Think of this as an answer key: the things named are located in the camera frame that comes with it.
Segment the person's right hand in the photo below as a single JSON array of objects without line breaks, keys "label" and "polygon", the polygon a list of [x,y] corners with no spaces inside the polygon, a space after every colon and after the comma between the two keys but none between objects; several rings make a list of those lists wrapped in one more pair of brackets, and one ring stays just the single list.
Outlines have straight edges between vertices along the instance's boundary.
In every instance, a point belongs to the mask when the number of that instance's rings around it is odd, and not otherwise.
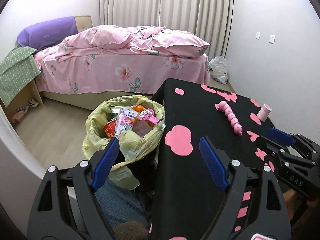
[{"label": "person's right hand", "polygon": [[307,221],[318,204],[318,200],[303,200],[293,189],[289,189],[283,193],[283,197],[289,214],[289,220],[293,224],[298,221]]}]

